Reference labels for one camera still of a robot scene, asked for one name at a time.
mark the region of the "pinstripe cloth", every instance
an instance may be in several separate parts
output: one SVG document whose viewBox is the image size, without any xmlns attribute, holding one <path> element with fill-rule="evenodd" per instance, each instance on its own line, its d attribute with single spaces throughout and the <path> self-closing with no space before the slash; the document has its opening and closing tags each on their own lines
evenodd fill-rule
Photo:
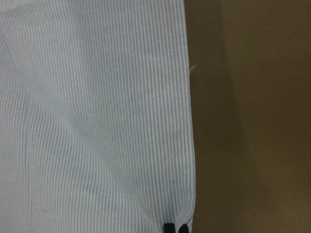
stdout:
<svg viewBox="0 0 311 233">
<path fill-rule="evenodd" d="M 192 226 L 182 0 L 0 1 L 0 233 Z"/>
</svg>

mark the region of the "striped fabric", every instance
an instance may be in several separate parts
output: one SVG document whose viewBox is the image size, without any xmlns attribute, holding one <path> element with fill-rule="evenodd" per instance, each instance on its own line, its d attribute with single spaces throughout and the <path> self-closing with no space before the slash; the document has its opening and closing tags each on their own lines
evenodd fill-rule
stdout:
<svg viewBox="0 0 311 233">
<path fill-rule="evenodd" d="M 0 233 L 191 231 L 182 0 L 0 1 Z"/>
</svg>

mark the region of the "brown wall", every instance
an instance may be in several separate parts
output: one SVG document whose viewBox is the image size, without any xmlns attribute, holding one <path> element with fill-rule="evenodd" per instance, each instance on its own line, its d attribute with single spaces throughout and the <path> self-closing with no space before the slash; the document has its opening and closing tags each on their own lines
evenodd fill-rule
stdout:
<svg viewBox="0 0 311 233">
<path fill-rule="evenodd" d="M 311 1 L 186 0 L 193 233 L 311 232 Z"/>
</svg>

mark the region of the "brown background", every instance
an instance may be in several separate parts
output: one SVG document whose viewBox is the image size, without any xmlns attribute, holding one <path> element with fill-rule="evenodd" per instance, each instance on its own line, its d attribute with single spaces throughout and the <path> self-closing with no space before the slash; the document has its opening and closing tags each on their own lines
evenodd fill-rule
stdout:
<svg viewBox="0 0 311 233">
<path fill-rule="evenodd" d="M 193 233 L 311 233 L 311 1 L 186 0 Z"/>
</svg>

